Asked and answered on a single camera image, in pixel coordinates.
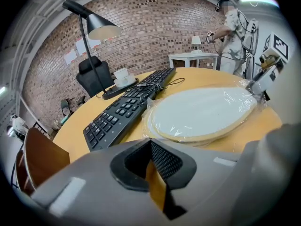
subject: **white shirt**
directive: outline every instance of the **white shirt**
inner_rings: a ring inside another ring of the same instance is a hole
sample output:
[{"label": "white shirt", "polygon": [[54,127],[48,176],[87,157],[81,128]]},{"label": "white shirt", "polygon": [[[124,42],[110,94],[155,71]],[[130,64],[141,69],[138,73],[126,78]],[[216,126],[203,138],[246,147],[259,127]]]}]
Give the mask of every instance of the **white shirt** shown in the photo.
[{"label": "white shirt", "polygon": [[225,37],[222,52],[229,53],[237,59],[243,58],[245,55],[240,38],[246,33],[244,29],[247,28],[245,17],[238,9],[230,10],[226,13],[226,22],[224,25],[228,26],[232,32]]},{"label": "white shirt", "polygon": [[16,132],[23,135],[27,134],[28,129],[26,128],[26,122],[21,117],[13,118],[12,124]]}]

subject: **plastic wrap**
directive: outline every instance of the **plastic wrap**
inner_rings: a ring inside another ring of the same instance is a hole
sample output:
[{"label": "plastic wrap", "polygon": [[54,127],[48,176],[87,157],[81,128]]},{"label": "plastic wrap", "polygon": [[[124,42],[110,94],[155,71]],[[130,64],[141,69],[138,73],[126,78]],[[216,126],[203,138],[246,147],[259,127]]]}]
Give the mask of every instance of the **plastic wrap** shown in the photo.
[{"label": "plastic wrap", "polygon": [[207,145],[233,132],[266,106],[263,95],[245,88],[249,81],[210,85],[148,100],[143,137]]}]

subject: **black keyboard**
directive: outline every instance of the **black keyboard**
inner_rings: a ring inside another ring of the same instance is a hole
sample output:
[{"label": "black keyboard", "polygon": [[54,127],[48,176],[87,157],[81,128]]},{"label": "black keyboard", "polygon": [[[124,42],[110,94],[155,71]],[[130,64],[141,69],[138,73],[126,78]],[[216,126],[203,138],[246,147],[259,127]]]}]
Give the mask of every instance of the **black keyboard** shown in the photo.
[{"label": "black keyboard", "polygon": [[101,150],[118,144],[147,107],[147,98],[154,99],[175,74],[176,68],[156,70],[138,85],[150,83],[147,87],[134,86],[101,112],[84,130],[90,151]]}]

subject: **brick wall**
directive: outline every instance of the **brick wall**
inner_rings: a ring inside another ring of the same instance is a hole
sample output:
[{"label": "brick wall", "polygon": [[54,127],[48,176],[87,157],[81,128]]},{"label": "brick wall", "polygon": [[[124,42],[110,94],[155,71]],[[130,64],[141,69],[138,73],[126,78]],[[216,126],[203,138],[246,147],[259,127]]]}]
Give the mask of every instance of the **brick wall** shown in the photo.
[{"label": "brick wall", "polygon": [[[169,67],[169,54],[190,52],[193,35],[205,40],[206,33],[224,20],[206,0],[94,0],[85,6],[122,29],[119,37],[90,50],[92,56],[108,62],[111,72],[124,66],[134,74]],[[78,38],[78,17],[70,15],[46,38],[26,76],[23,96],[49,127],[62,119],[62,99],[68,99],[75,111],[82,95],[89,98],[75,79],[79,62],[87,56],[78,56],[70,65],[63,57],[70,49],[76,50]],[[200,47],[215,52],[212,44]]]}]

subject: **round wooden table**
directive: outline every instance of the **round wooden table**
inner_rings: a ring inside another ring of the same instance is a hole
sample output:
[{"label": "round wooden table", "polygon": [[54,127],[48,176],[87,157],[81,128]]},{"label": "round wooden table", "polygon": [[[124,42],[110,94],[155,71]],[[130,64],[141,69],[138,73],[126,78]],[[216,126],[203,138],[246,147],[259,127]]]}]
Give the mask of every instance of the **round wooden table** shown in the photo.
[{"label": "round wooden table", "polygon": [[[142,80],[151,73],[140,74],[137,78]],[[185,78],[185,81],[168,86],[166,90],[158,94],[156,99],[162,99],[183,90],[199,87],[236,85],[241,80],[241,78],[235,75],[202,68],[177,68],[176,74],[171,81],[177,78]],[[53,142],[69,152],[70,162],[89,153],[83,129],[119,96],[110,100],[103,100],[94,96],[84,103],[62,126]],[[205,148],[225,152],[242,152],[247,142],[261,139],[269,131],[279,128],[281,124],[281,120],[277,114],[270,107],[266,107],[260,113],[248,119],[242,126],[235,129],[231,134],[212,142]],[[138,140],[142,137],[143,124],[139,120],[123,138],[121,143]]]}]

